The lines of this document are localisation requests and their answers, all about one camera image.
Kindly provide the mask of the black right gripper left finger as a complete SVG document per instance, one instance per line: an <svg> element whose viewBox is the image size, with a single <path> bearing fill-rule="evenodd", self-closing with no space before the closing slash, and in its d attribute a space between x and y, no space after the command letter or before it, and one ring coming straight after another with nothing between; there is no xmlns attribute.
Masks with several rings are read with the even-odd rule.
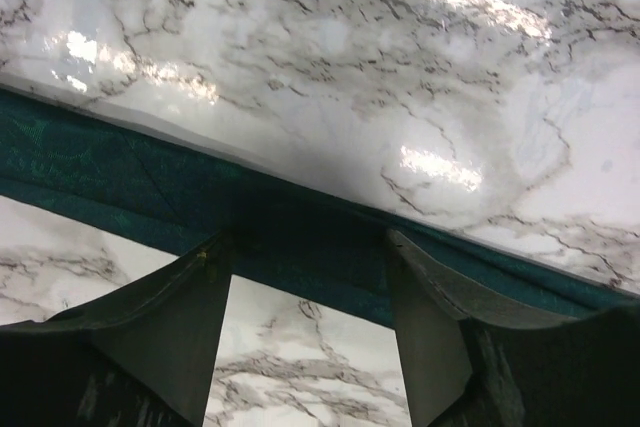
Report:
<svg viewBox="0 0 640 427"><path fill-rule="evenodd" d="M2 326L2 425L202 425L234 260L218 233L107 295Z"/></svg>

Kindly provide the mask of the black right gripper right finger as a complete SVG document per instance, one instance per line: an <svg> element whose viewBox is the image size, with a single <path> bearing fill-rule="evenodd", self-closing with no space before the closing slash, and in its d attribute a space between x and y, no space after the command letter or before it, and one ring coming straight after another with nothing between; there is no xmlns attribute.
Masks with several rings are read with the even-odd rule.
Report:
<svg viewBox="0 0 640 427"><path fill-rule="evenodd" d="M416 426L635 426L639 308L575 318L509 298L385 238L394 330Z"/></svg>

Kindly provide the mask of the dark green necktie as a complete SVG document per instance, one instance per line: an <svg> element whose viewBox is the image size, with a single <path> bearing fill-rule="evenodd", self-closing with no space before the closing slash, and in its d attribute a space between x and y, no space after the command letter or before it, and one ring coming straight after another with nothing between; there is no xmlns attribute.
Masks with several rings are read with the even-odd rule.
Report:
<svg viewBox="0 0 640 427"><path fill-rule="evenodd" d="M181 255L245 236L238 275L390 326L383 237L517 301L574 317L628 305L607 286L10 91L1 94L1 192Z"/></svg>

